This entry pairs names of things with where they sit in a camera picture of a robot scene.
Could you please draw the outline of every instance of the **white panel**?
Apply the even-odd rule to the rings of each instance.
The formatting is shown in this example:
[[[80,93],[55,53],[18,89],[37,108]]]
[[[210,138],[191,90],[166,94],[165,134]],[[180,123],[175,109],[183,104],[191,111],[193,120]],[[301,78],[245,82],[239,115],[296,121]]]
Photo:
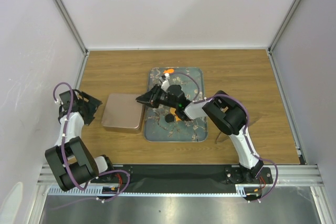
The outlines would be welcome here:
[[[89,49],[267,47],[293,0],[63,0]]]
[[[83,55],[53,0],[0,4],[0,206],[22,182],[15,223],[23,223],[60,127],[52,90],[60,81],[74,84]]]
[[[336,1],[302,0],[274,55],[310,164],[336,209]]]

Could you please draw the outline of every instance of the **purple cable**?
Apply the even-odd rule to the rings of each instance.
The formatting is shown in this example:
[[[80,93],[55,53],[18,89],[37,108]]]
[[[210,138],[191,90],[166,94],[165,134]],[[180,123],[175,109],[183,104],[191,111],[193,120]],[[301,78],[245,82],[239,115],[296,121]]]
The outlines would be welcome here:
[[[128,187],[128,185],[130,183],[130,180],[131,180],[130,174],[128,172],[126,172],[125,170],[110,170],[108,172],[103,172],[103,173],[99,174],[99,176],[103,176],[103,175],[111,174],[111,173],[125,173],[127,175],[127,183],[126,183],[126,185],[124,186],[124,188],[121,191],[119,191],[118,193],[116,193],[115,195],[113,195],[111,198],[104,199],[104,202],[110,202],[110,201],[114,200],[116,198],[116,196],[118,196],[121,193],[123,193],[126,190],[126,188]],[[50,210],[58,210],[58,209],[61,209],[63,207],[71,206],[72,204],[76,204],[76,203],[79,203],[79,202],[82,202],[82,201],[86,201],[86,200],[91,200],[91,199],[97,200],[96,197],[82,198],[82,199],[78,199],[78,200],[75,200],[73,202],[66,203],[64,205],[58,206],[58,207],[50,208]]]
[[[273,183],[271,189],[270,189],[265,195],[263,195],[260,199],[265,198],[267,195],[269,195],[269,193],[270,193],[271,191],[273,191],[273,189],[275,188],[275,186],[276,186],[276,184],[277,184],[277,182],[278,182],[278,177],[279,177],[279,169],[278,169],[278,166],[277,166],[277,164],[274,163],[272,160],[270,160],[270,159],[265,159],[265,158],[259,157],[259,156],[257,156],[257,155],[254,154],[254,151],[252,150],[252,146],[251,146],[251,144],[250,144],[250,142],[249,142],[249,140],[248,140],[248,138],[247,138],[247,136],[246,136],[247,127],[248,127],[248,124],[249,124],[249,122],[250,122],[250,115],[249,115],[247,109],[245,108],[245,106],[244,106],[241,102],[239,102],[236,98],[231,97],[231,96],[229,96],[229,95],[227,95],[227,94],[215,94],[215,95],[213,95],[212,97],[209,97],[209,98],[207,98],[207,99],[203,99],[202,101],[198,101],[198,102],[194,102],[194,103],[197,104],[197,103],[201,103],[201,102],[204,102],[204,101],[209,101],[209,100],[211,100],[211,99],[213,99],[213,98],[215,98],[215,97],[229,98],[230,100],[236,102],[236,103],[237,103],[237,104],[244,110],[244,112],[245,112],[245,114],[246,114],[247,122],[246,122],[246,125],[245,125],[244,129],[243,129],[243,134],[244,134],[244,138],[245,138],[245,140],[246,140],[247,146],[248,146],[249,150],[251,151],[251,154],[252,154],[255,158],[259,159],[260,161],[269,162],[269,163],[273,164],[274,167],[275,167],[275,171],[276,171],[276,173],[275,173],[275,181],[274,181],[274,183]]]
[[[200,87],[199,87],[199,85],[197,84],[197,81],[194,79],[194,78],[192,78],[190,75],[188,75],[188,74],[186,74],[186,73],[182,73],[182,72],[173,72],[173,73],[171,73],[170,75],[173,75],[173,74],[182,74],[182,75],[184,75],[184,76],[187,76],[189,79],[191,79],[195,84],[196,84],[196,86],[197,86],[197,94],[195,95],[195,97],[194,97],[194,99],[193,100],[195,100],[197,97],[198,97],[198,95],[200,94],[199,92],[200,92]]]
[[[65,149],[64,149],[64,145],[65,145],[65,136],[66,136],[66,133],[67,133],[67,126],[68,126],[68,122],[69,122],[69,117],[70,117],[70,113],[71,113],[71,109],[72,109],[72,104],[74,102],[74,93],[72,91],[72,87],[70,86],[70,84],[66,83],[66,82],[60,82],[59,84],[57,84],[54,88],[54,91],[53,91],[53,97],[54,97],[54,100],[57,101],[56,99],[56,90],[59,86],[61,85],[66,85],[68,86],[69,90],[70,90],[70,105],[69,105],[69,109],[68,109],[68,113],[67,113],[67,117],[66,117],[66,120],[64,121],[64,127],[63,127],[63,137],[62,137],[62,142],[61,142],[61,153],[62,153],[62,158],[63,158],[63,162],[64,162],[64,165],[65,165],[65,169],[67,170],[67,173],[72,181],[72,183],[79,189],[79,190],[82,190],[84,191],[87,187],[88,187],[88,184],[89,183],[86,183],[84,187],[81,187],[77,181],[75,180],[72,172],[71,172],[71,169],[69,167],[69,163],[68,163],[68,159],[67,159],[67,155],[65,154]]]

